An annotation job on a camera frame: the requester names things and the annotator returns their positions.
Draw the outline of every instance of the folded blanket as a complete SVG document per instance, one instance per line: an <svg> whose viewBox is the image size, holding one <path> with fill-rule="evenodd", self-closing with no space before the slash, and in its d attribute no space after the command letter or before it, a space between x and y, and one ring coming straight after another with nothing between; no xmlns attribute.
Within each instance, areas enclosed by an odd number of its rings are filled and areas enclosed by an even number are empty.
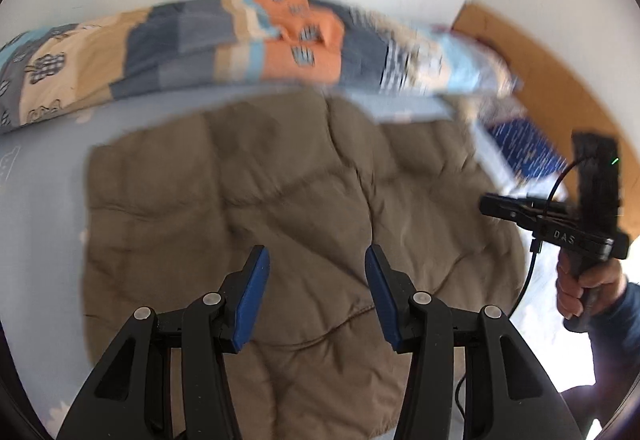
<svg viewBox="0 0 640 440"><path fill-rule="evenodd" d="M513 224L479 213L491 189L459 124L376 125L312 91L97 147L83 279L92 360L137 307L188 305L260 243L271 276L254 337L226 357L243 437L382 434L398 420L410 356L383 339L364 252L380 243L395 269L448 305L508 311L524 255Z"/></svg>
<svg viewBox="0 0 640 440"><path fill-rule="evenodd" d="M210 83L510 93L504 61L456 38L420 35L324 0L189 0L33 30L0 49L0 133L114 99Z"/></svg>

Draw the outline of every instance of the person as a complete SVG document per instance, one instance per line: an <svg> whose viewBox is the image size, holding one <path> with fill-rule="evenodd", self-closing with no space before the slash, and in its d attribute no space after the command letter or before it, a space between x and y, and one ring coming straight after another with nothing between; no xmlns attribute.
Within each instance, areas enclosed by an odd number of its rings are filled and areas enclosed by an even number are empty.
<svg viewBox="0 0 640 440"><path fill-rule="evenodd" d="M618 260L575 279L568 255L560 251L557 270L558 311L567 319L584 311L580 298L585 289L599 289L588 330L596 383L562 393L586 435L594 418L602 426L611 419L640 371L640 286L628 281Z"/></svg>

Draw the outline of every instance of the blue patterned fabric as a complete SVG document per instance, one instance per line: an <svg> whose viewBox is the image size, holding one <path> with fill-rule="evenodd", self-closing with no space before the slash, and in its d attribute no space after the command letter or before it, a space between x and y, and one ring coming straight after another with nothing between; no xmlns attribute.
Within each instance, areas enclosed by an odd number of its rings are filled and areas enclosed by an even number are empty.
<svg viewBox="0 0 640 440"><path fill-rule="evenodd" d="M498 144L518 182L561 171L566 161L527 118L513 119L487 128Z"/></svg>

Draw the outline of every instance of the blue rubber pad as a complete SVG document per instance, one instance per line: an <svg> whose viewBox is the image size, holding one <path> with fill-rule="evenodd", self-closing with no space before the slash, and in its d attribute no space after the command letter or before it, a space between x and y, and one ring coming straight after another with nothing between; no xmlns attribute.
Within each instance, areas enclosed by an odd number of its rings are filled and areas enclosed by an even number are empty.
<svg viewBox="0 0 640 440"><path fill-rule="evenodd" d="M364 255L364 272L367 276L369 290L373 296L373 303L376 306L376 313L378 314L385 340L391 344L394 351L398 351L401 343L400 330L398 328L398 308L396 308L396 303L391 296L385 276L371 247L367 249Z"/></svg>
<svg viewBox="0 0 640 440"><path fill-rule="evenodd" d="M238 352L251 338L255 318L258 315L262 295L264 294L267 279L269 278L269 270L269 252L265 247L255 262L254 271L249 277L249 281L246 284L244 293L236 309L236 327L231 340L234 348Z"/></svg>

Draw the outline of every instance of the patterned blanket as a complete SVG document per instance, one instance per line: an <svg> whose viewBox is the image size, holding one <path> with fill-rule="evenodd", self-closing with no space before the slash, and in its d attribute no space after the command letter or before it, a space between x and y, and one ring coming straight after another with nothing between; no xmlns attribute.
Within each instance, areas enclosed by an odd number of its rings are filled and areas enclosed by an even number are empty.
<svg viewBox="0 0 640 440"><path fill-rule="evenodd" d="M266 80L418 94L513 88L497 54L449 32L324 0L188 0L8 42L0 133L154 91Z"/></svg>

